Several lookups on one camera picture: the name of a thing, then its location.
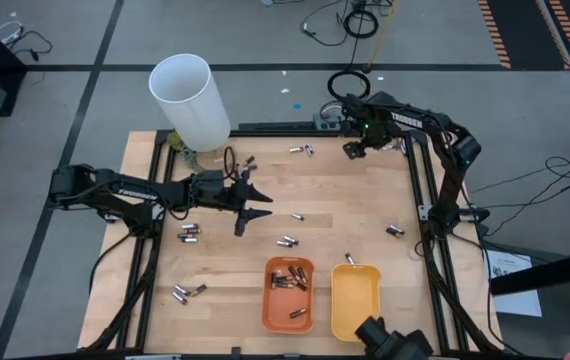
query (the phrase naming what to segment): white cylinder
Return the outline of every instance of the white cylinder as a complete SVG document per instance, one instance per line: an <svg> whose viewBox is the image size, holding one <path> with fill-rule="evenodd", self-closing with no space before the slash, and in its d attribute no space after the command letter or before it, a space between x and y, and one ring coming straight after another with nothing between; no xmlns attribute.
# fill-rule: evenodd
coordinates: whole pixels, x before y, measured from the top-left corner
<svg viewBox="0 0 570 360"><path fill-rule="evenodd" d="M149 76L149 90L190 149L212 151L227 141L229 118L202 58L180 54L161 61Z"/></svg>

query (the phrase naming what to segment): white paper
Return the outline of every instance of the white paper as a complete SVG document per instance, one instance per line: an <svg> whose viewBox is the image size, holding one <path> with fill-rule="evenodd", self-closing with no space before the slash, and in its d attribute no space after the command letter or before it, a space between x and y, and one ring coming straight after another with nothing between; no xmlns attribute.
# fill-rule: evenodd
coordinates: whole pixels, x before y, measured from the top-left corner
<svg viewBox="0 0 570 360"><path fill-rule="evenodd" d="M529 256L515 256L500 251L487 251L490 264L490 279L513 272L529 269L532 261ZM517 294L494 296L494 308L497 312L541 317L541 303L538 290L529 290Z"/></svg>

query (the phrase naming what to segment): orange tray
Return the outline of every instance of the orange tray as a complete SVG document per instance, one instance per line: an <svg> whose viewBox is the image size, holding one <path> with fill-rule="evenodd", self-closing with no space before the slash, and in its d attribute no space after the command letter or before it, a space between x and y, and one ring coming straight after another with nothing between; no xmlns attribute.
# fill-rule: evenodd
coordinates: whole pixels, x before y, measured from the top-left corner
<svg viewBox="0 0 570 360"><path fill-rule="evenodd" d="M332 270L332 333L360 341L354 332L368 316L378 318L381 272L372 265L340 264Z"/></svg>
<svg viewBox="0 0 570 360"><path fill-rule="evenodd" d="M276 288L272 290L271 274L290 275L288 267L301 267L307 277L307 291L297 287L292 289ZM312 295L314 290L314 265L304 258L275 257L265 266L263 282L263 325L271 332L280 334L305 334L312 329ZM307 313L290 319L289 314L307 308Z"/></svg>

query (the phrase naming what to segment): wooden tabletop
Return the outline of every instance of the wooden tabletop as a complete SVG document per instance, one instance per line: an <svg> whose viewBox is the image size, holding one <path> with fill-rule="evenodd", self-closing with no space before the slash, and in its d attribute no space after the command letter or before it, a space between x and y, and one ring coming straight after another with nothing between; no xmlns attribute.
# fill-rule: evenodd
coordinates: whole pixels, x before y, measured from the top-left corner
<svg viewBox="0 0 570 360"><path fill-rule="evenodd" d="M154 132L130 133L122 173L147 177L154 137ZM368 152L366 158L350 161L341 148L345 142L341 138L230 138L239 161L256 157L258 170L250 180L274 199L271 204L248 206L274 214L253 220L243 237L236 237L236 214L192 209L186 222L199 223L203 229L197 244L181 243L177 239L181 223L166 217L146 353L228 354L231 347L240 346L246 354L362 354L362 344L340 341L331 331L330 274L335 265L345 262L347 252L358 263L375 265L381 271L380 310L388 331L406 334L421 329L439 351L425 265L413 250L420 236L407 160L398 151L387 151ZM306 143L313 144L313 157L288 152ZM422 174L420 151L416 150ZM164 169L166 154L164 149L160 169ZM220 168L213 160L221 156L222 151L200 154L199 163L207 169ZM443 169L437 161L434 171L440 184ZM177 159L173 179L190 173ZM427 194L425 179L421 182ZM292 212L303 214L305 221L292 218ZM387 234L389 224L405 229L405 235ZM108 225L103 251L126 233L122 223ZM455 233L477 241L471 224L460 224ZM276 240L285 234L299 239L300 245L278 247ZM125 242L100 264L79 346L93 342L121 306L134 242ZM449 244L461 303L492 338L481 253L453 237ZM265 264L275 256L304 257L315 266L314 327L306 335L272 334L261 322ZM207 284L209 289L184 306L172 297L176 284L187 288ZM132 314L128 345L134 343L139 307ZM451 312L444 300L443 308L449 344L456 348ZM490 319L500 336L493 306Z"/></svg>

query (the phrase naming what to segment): yellow tray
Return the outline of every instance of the yellow tray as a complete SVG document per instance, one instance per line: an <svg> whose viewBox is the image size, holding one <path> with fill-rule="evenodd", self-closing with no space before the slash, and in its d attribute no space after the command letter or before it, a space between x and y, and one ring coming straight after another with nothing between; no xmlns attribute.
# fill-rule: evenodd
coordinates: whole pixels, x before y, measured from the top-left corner
<svg viewBox="0 0 570 360"><path fill-rule="evenodd" d="M332 270L332 333L360 341L354 332L368 316L378 318L381 272L372 265L340 264Z"/></svg>

